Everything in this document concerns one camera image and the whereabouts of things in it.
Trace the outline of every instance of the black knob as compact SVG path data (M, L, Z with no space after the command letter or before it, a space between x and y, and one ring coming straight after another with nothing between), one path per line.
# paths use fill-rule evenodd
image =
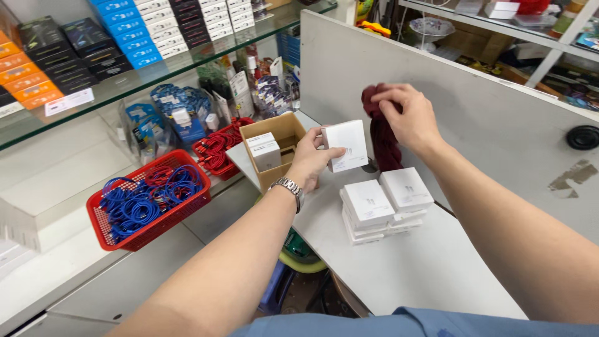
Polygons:
M575 150L592 150L599 146L599 128L581 125L570 130L565 139Z

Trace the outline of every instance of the red object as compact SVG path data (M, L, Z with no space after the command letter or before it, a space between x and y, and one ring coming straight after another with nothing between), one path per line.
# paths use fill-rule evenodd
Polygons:
M241 134L239 133L239 127L241 127L243 125L252 124L252 123L254 123L254 121L248 117L235 119L232 124L220 129L219 131L216 131L215 134L224 133L224 134L232 135L235 140L233 146L235 146L242 142ZM193 144L192 149L195 152L195 154L198 156L198 158L205 158L208 155L210 155L207 152L206 148L202 145L201 142L196 142L195 144ZM233 164L233 162L231 162L229 160L229 158L227 158L226 154L223 154L223 155L224 155L224 157L222 158L222 160L223 160L224 166L215 167L215 168L211 168L210 166L208 166L208 167L206 167L206 169L208 171L210 171L210 173L212 173L213 175L218 176L221 180L228 180L228 179L232 178L233 176L235 176L240 171L239 171L239 168L237 168L237 166L235 166L235 164Z
M370 122L370 137L373 141L374 157L381 172L403 169L401 165L401 151L397 147L397 139L391 130L387 119L380 111L378 102L371 102L370 98L379 92L385 91L382 83L369 86L362 91L364 111L372 118ZM401 105L394 103L399 113L403 112Z
M547 9L551 0L514 0L512 2L520 2L516 14L540 15Z
M100 208L102 191L100 190L94 193L94 195L87 200L87 212L102 249L105 251L114 251L117 249L124 249L132 252L138 251L140 248L159 237L162 233L180 223L181 220L192 215L195 211L210 202L210 192L208 191L210 189L210 179L208 179L208 176L184 150L174 150L158 157L154 161L144 165L142 168L127 174L126 177L138 182L145 179L146 175L156 167L170 167L171 169L176 169L183 165L193 165L198 168L203 189L117 244L114 243L110 234L111 225L108 223L108 214ZM135 188L135 184L123 180L120 180L120 184L118 185L115 183L113 189L118 186L124 186L131 189Z

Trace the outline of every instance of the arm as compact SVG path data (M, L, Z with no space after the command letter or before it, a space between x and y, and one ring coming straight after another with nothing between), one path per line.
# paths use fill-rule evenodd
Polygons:
M307 194L343 148L316 150L320 127L299 142L286 177ZM226 336L248 323L270 280L297 210L295 196L273 187L186 262L109 336Z
M438 132L432 105L410 85L373 101L398 141L433 172L470 241L532 320L599 323L599 247L486 176ZM400 103L400 115L389 101Z

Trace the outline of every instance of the orange box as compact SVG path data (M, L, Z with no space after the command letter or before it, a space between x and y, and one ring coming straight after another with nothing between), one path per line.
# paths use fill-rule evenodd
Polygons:
M31 62L31 60L23 52L7 56L0 59L0 73L29 62Z
M1 72L0 85L5 85L8 82L22 79L25 76L40 72L41 70L33 62L25 63L23 65L19 65L18 67Z
M34 109L39 106L43 106L48 102L52 102L54 100L59 99L60 97L64 97L64 95L58 90L48 91L45 94L41 94L39 96L30 98L24 102L21 102L26 109Z
M4 32L0 29L0 44L4 44L10 42L10 39L8 38L8 36L6 36L6 34L4 34Z
M17 99L17 101L23 102L52 90L58 90L58 88L54 85L54 83L52 83L52 81L45 81L40 84L30 86L27 89L17 91L13 94L13 96Z
M33 73L29 76L23 77L22 79L6 83L4 85L4 89L8 90L8 92L12 94L13 92L21 91L23 89L29 88L30 86L34 86L49 80L50 79L48 76L42 72Z
M19 47L12 41L0 44L0 58L5 58L20 52L21 50Z

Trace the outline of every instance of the blue shirt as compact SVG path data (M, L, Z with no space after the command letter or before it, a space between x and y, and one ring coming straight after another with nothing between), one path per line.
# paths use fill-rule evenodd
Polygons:
M230 336L599 336L597 324L568 324L400 307L393 315L345 318L320 314L263 317Z

